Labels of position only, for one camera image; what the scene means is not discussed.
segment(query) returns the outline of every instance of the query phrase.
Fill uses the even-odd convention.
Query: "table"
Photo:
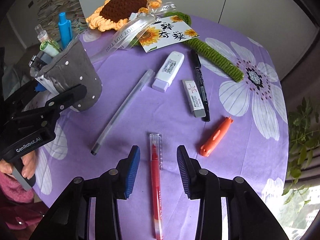
[[[150,133],[163,136],[161,187],[166,239],[194,239],[198,218],[199,201],[189,200],[183,191],[176,160],[179,145],[185,145],[191,158],[218,177],[244,177],[264,201],[281,194],[288,158],[288,126],[281,86],[268,52],[257,42],[209,20],[192,17],[192,28],[200,39],[244,71],[244,80],[235,83],[201,59],[211,121],[205,123],[192,116],[183,89],[182,79],[194,79],[187,56],[190,48],[180,43],[149,53],[139,47],[117,50],[103,65],[94,66],[103,85],[98,102],[84,112],[63,111],[56,126],[57,138],[38,149],[34,189],[48,206],[74,177],[98,177],[126,158],[132,145],[138,145],[140,166],[130,198],[119,200],[120,224],[124,240],[153,239]],[[94,32],[85,32],[81,41],[88,55],[101,48],[112,34],[105,32],[95,40]],[[97,137],[141,76],[149,68],[157,71],[172,51],[183,53],[185,60],[166,93],[150,85],[139,92],[100,152],[91,155]],[[48,96],[39,94],[31,107],[40,106]],[[200,156],[199,147],[230,115],[234,122],[226,136],[208,158]]]

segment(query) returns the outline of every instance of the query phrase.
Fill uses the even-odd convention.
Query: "orange fish-shaped object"
[[[230,124],[233,120],[230,117],[226,117],[222,124],[219,125],[217,130],[210,136],[209,140],[200,147],[200,154],[204,157],[208,157],[214,148],[218,145],[224,135],[227,133]]]

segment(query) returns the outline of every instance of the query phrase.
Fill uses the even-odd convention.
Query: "green crochet leaf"
[[[189,15],[181,12],[169,12],[166,13],[165,17],[170,17],[177,15],[179,16],[186,24],[191,26],[191,18]],[[194,38],[188,41],[183,41],[182,43],[186,44],[190,48],[194,49],[198,54],[210,60],[214,65],[222,69],[228,76],[230,76],[234,81],[240,82],[243,79],[243,72],[234,66],[230,60],[225,58],[215,49],[208,46],[205,42],[201,41],[198,38]]]

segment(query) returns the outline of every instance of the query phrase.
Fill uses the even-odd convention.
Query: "crochet sunflower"
[[[106,0],[104,5],[97,8],[92,15],[90,15],[86,22],[89,23],[90,29],[98,28],[99,31],[115,29],[118,31],[123,25],[129,21],[131,13],[144,12],[147,13],[146,8],[148,0]],[[152,2],[149,5],[152,8],[158,8],[161,0]]]

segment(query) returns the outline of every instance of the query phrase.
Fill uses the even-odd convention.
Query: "blue pen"
[[[72,40],[72,29],[71,29],[71,21],[66,19],[66,13],[62,12],[59,14],[59,31],[62,42],[63,49],[68,46],[69,42]]]

